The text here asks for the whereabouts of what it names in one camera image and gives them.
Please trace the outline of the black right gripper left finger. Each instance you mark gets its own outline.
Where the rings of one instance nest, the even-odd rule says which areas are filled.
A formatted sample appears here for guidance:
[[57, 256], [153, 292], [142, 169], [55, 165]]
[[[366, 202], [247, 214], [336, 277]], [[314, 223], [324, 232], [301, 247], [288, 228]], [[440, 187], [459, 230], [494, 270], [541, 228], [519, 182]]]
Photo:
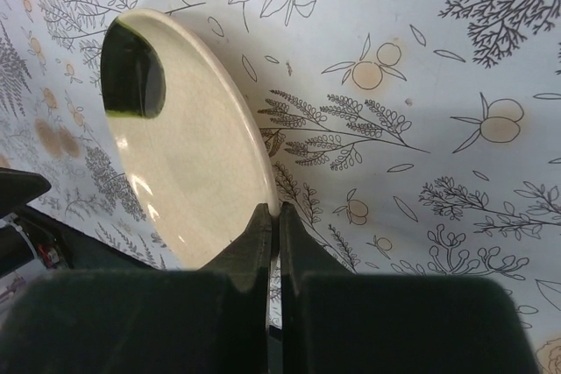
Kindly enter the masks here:
[[36, 280], [2, 326], [2, 372], [267, 372], [272, 222], [258, 205], [197, 271], [70, 270]]

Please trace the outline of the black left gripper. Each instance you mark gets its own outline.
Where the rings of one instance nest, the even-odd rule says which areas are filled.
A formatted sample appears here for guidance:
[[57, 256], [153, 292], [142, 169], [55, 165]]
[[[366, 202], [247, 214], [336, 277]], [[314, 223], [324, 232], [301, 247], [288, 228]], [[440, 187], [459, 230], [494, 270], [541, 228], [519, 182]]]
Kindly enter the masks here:
[[131, 258], [62, 222], [23, 208], [45, 194], [51, 183], [41, 174], [1, 168], [1, 276], [28, 271], [130, 269]]

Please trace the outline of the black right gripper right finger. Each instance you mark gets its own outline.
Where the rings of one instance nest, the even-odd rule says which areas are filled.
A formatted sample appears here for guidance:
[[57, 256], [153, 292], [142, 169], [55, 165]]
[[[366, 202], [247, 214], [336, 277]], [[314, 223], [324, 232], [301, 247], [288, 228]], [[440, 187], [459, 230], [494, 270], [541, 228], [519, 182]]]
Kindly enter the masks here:
[[279, 219], [287, 373], [535, 373], [513, 301], [488, 279], [353, 274]]

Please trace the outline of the cream plate with dark spot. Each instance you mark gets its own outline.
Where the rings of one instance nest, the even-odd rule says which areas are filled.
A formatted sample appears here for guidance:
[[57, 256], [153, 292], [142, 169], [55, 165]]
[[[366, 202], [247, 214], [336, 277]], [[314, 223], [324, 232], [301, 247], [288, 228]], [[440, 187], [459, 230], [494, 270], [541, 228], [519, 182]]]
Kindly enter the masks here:
[[126, 178], [181, 264], [199, 269], [245, 230], [254, 209], [280, 213], [273, 169], [226, 68], [168, 15], [118, 15], [103, 39], [103, 107]]

